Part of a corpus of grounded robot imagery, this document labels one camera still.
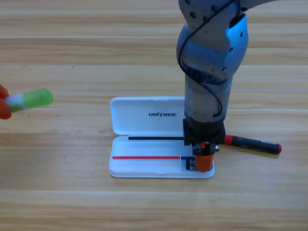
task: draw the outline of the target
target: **marker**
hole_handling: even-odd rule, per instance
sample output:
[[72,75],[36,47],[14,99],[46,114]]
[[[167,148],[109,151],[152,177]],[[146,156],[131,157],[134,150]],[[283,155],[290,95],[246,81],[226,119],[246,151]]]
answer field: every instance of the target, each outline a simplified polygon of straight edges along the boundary
[[282,146],[277,143],[258,141],[231,135],[225,136],[224,144],[272,154],[279,154],[282,151]]
[[13,113],[49,105],[53,103],[53,96],[48,89],[39,89],[9,96],[4,101]]

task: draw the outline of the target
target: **robotic arm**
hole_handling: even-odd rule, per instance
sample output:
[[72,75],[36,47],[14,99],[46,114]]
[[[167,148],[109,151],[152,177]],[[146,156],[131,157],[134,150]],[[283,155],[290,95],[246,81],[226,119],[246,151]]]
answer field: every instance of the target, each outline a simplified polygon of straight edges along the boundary
[[212,167],[226,135],[232,78],[248,46],[245,11],[274,0],[179,0],[187,21],[177,45],[185,73],[184,144],[193,146],[196,168]]

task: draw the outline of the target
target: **green glue stick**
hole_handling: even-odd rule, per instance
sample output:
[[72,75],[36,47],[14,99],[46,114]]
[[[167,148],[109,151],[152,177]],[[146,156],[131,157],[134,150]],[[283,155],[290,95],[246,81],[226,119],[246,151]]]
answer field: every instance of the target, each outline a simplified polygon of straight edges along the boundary
[[13,113],[49,105],[53,103],[53,96],[48,89],[39,89],[7,97],[4,101]]

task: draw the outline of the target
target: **wood grain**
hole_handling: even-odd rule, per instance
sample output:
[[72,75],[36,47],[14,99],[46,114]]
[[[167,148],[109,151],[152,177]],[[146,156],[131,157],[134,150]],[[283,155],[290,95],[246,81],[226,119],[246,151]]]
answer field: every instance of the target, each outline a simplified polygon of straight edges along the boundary
[[55,102],[0,121],[0,230],[307,231],[308,1],[247,12],[228,134],[280,156],[222,146],[207,180],[109,175],[109,102],[184,96],[176,0],[1,0],[0,84]]

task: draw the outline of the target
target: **hand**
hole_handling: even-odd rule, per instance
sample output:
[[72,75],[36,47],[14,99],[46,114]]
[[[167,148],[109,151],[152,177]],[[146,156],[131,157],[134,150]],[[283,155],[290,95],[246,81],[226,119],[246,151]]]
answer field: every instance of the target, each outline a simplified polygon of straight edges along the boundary
[[8,91],[0,84],[0,119],[9,119],[12,116],[12,113],[3,100],[4,98],[9,97]]

